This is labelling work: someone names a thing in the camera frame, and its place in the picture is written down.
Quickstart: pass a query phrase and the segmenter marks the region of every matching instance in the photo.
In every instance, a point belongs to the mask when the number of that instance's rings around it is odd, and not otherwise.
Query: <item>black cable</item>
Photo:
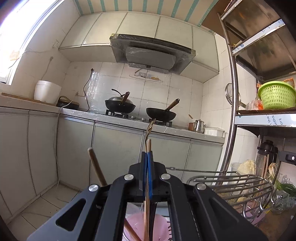
[[[86,84],[89,82],[89,80],[91,80],[91,76],[92,76],[93,71],[94,71],[94,69],[91,69],[91,75],[90,75],[88,81],[85,83],[85,85],[84,85],[84,87],[83,87],[83,92],[84,92],[84,95],[85,95],[85,98],[86,98],[86,102],[87,102],[87,106],[88,106],[88,107],[89,107],[89,101],[87,100],[87,96],[86,96],[86,93],[85,93],[85,91],[84,91],[84,88],[85,88]]]

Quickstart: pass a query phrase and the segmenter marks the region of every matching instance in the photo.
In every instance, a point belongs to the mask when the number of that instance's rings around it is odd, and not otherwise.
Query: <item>green plastic basket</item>
[[[258,96],[265,110],[295,107],[296,90],[282,81],[270,81],[261,85]]]

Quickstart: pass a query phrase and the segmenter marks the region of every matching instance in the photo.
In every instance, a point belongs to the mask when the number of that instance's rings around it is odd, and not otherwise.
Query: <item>green stripe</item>
[[[118,0],[114,0],[114,9],[118,11]]]
[[[147,10],[147,0],[143,0],[143,10],[142,12],[146,12]]]
[[[199,0],[194,0],[194,1],[193,1],[192,5],[191,5],[191,8],[189,9],[189,11],[188,11],[188,13],[187,13],[187,16],[186,16],[186,18],[185,18],[185,20],[184,20],[185,22],[188,22],[188,21],[189,21],[189,19],[190,19],[190,17],[191,17],[191,14],[193,13],[193,11],[194,11],[196,5],[198,4],[198,1],[199,1]]]
[[[128,0],[128,10],[129,11],[133,10],[133,2],[132,2],[132,0]]]
[[[100,1],[101,1],[102,11],[105,12],[106,8],[105,8],[104,0],[100,0]]]
[[[163,8],[163,0],[159,0],[157,14],[161,14],[161,9]]]
[[[92,7],[92,3],[91,0],[87,0],[88,4],[89,4],[89,9],[91,10],[91,13],[94,13],[94,9]]]
[[[213,0],[213,2],[211,3],[211,5],[209,6],[209,8],[207,9],[207,11],[205,12],[205,14],[203,15],[203,17],[201,18],[200,22],[198,23],[197,26],[201,26],[202,22],[205,20],[205,18],[207,17],[207,15],[209,14],[209,12],[212,10],[212,8],[215,6],[215,4],[218,2],[218,0]]]
[[[178,10],[178,7],[179,7],[179,5],[180,5],[180,2],[181,2],[181,0],[176,0],[176,2],[175,2],[175,6],[174,6],[173,11],[172,11],[171,18],[174,18],[174,17],[175,17],[176,12],[177,12],[177,10]]]
[[[80,7],[80,4],[79,4],[78,0],[75,0],[75,3],[76,3],[76,6],[77,6],[77,8],[78,8],[78,10],[80,12],[80,15],[83,15],[83,12],[82,12],[82,9]]]

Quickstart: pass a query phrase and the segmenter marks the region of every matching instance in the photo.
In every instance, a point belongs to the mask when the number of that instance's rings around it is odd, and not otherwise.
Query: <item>white container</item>
[[[35,86],[34,100],[54,104],[61,92],[61,86],[49,81],[39,80]]]
[[[225,131],[220,128],[205,127],[205,131],[204,131],[205,135],[210,135],[210,136],[215,136],[215,137],[225,137],[225,136],[223,136],[224,133],[225,133]]]

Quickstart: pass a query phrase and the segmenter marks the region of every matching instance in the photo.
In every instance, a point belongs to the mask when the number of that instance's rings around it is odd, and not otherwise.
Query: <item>black wok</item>
[[[146,108],[147,115],[151,119],[156,119],[157,121],[163,121],[163,122],[171,121],[176,117],[176,113],[170,111],[170,109],[173,108],[175,105],[177,105],[179,101],[180,99],[176,99],[165,110],[157,109],[157,108]]]
[[[111,97],[109,100],[105,100],[105,105],[108,110],[119,113],[131,113],[135,109],[135,105],[128,99],[130,92],[126,92],[124,95]]]

